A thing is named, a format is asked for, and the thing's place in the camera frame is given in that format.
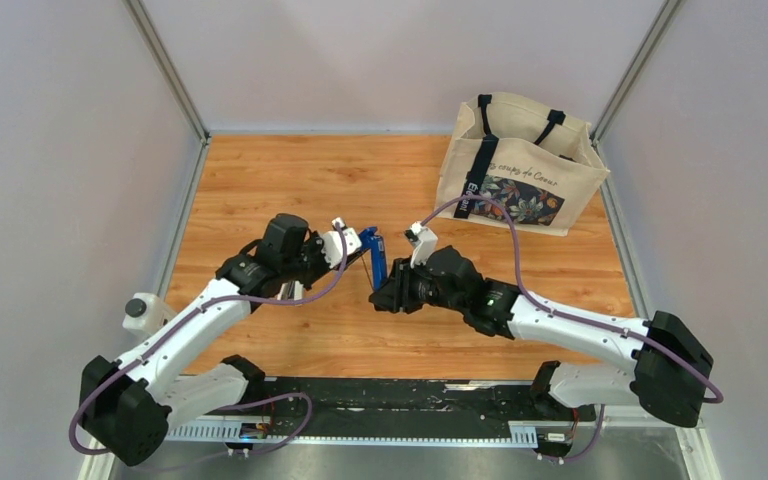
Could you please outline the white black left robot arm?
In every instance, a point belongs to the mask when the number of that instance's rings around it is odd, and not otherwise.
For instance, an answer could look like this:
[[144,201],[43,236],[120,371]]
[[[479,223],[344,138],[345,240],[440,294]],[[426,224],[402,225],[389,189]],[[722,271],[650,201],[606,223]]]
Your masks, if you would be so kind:
[[167,434],[204,414],[233,406],[244,415],[264,405],[264,373],[239,355],[206,373],[182,371],[219,336],[263,305],[299,306],[323,297],[331,285],[304,298],[282,289],[309,290],[328,273],[342,277],[366,251],[362,236],[341,218],[318,233],[306,220],[281,213],[261,238],[227,258],[206,287],[180,312],[161,300],[134,296],[123,326],[138,344],[113,360],[97,356],[81,374],[79,405],[68,427],[72,448],[85,455],[111,453],[137,466]]

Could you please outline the blue stapler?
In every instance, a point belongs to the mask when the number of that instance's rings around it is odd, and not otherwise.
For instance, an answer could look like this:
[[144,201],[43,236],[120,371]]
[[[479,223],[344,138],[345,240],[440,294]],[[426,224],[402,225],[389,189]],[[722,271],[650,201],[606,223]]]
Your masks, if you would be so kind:
[[359,233],[361,250],[369,253],[371,259],[371,282],[374,291],[378,290],[388,277],[386,248],[384,238],[378,233],[378,228],[370,226]]

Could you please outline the white stapler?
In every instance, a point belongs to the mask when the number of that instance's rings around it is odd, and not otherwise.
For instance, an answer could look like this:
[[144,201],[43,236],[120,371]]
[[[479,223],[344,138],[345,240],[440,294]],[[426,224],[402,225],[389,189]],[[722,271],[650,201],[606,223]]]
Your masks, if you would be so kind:
[[276,296],[277,300],[302,300],[305,288],[299,281],[284,283]]

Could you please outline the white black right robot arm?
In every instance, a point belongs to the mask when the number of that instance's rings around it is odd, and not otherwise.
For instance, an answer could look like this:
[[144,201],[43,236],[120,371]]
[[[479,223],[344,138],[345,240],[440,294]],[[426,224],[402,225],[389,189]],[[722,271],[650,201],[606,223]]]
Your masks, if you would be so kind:
[[713,358],[676,315],[624,318],[553,302],[511,283],[483,277],[447,246],[421,264],[397,259],[374,290],[378,311],[410,314],[433,306],[461,314],[486,336],[553,344],[596,358],[593,365],[548,361],[530,392],[546,419],[582,405],[638,404],[668,424],[695,427],[702,407],[719,402],[712,390]]

